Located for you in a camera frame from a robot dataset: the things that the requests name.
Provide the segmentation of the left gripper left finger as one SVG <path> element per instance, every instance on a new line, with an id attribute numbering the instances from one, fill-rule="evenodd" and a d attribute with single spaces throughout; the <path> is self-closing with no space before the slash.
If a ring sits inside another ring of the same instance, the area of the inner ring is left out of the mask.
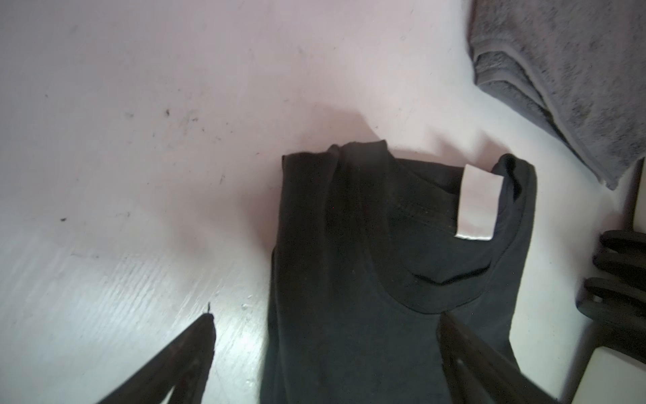
<path id="1" fill-rule="evenodd" d="M 215 342 L 214 316 L 204 313 L 101 402 L 200 404 Z"/>

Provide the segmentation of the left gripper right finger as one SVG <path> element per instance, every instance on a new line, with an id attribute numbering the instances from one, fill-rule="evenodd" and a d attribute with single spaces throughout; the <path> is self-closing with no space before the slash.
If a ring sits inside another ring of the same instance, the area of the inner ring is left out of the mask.
<path id="1" fill-rule="evenodd" d="M 453 403 L 555 403 L 509 360 L 449 313 L 437 336 Z"/>

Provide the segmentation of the black t-shirt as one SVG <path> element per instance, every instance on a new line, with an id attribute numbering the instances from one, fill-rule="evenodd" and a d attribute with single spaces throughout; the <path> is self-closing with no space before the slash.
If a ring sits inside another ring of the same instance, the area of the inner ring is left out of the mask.
<path id="1" fill-rule="evenodd" d="M 538 181 L 502 156 L 489 241 L 456 235 L 459 167 L 384 141 L 282 161 L 262 403 L 448 403 L 437 326 L 452 314 L 514 360 L 512 317 Z"/>

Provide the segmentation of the grey towel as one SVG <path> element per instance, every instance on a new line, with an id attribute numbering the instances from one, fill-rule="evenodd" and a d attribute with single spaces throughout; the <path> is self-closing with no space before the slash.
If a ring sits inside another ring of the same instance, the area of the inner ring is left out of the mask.
<path id="1" fill-rule="evenodd" d="M 644 157 L 644 2 L 476 1 L 469 48 L 476 86 L 607 188 Z"/>

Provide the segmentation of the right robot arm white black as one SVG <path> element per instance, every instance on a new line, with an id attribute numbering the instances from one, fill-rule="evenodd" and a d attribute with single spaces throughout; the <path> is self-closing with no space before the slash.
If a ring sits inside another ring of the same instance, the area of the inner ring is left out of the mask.
<path id="1" fill-rule="evenodd" d="M 645 164 L 632 227 L 599 237 L 593 264 L 604 276 L 583 282 L 576 308 L 598 326 L 573 403 L 645 402 Z"/>

